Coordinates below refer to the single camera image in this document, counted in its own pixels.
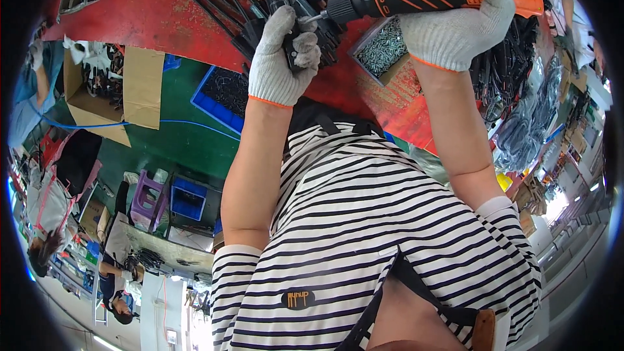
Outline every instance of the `purple plastic stool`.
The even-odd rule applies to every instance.
[[[160,218],[162,214],[165,212],[167,208],[168,198],[167,193],[163,192],[163,184],[154,182],[152,179],[147,177],[147,171],[142,169],[141,175],[138,177],[138,183],[136,184],[136,192],[134,193],[134,197],[132,198],[132,204],[130,205],[130,217],[132,221],[134,221],[135,226],[141,225],[144,230],[147,232],[152,232],[155,230],[160,222]],[[158,199],[160,199],[160,205],[158,209],[156,205],[158,203],[158,199],[156,201],[152,200],[152,194],[149,189],[157,191],[159,193]],[[150,230],[150,225],[152,224],[152,217],[156,214],[156,220],[154,221],[154,226]]]

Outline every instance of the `shirt logo patch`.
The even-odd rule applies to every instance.
[[[284,307],[290,310],[302,310],[315,304],[314,293],[304,289],[290,289],[281,296]]]

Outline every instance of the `gloved hand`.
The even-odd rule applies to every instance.
[[[121,278],[127,280],[128,282],[133,281],[132,273],[128,270],[121,270]]]
[[[295,14],[291,6],[278,8],[266,21],[249,72],[249,97],[273,105],[292,107],[317,74],[321,49],[313,33],[316,25],[307,28],[292,42],[297,51],[294,63],[305,69],[297,74],[288,69],[282,43],[293,28],[294,21]]]
[[[503,41],[514,17],[513,0],[484,0],[479,10],[457,8],[400,15],[403,41],[418,61],[467,71],[472,59]]]
[[[43,42],[39,39],[35,40],[29,47],[32,57],[32,69],[38,70],[43,64]]]

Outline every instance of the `wall outlet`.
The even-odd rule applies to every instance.
[[[167,330],[167,343],[169,344],[177,344],[178,342],[178,333],[172,329]]]

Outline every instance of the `drill chuck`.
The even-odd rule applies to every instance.
[[[374,0],[328,0],[326,12],[328,18],[342,24],[368,15],[370,5],[374,5]]]

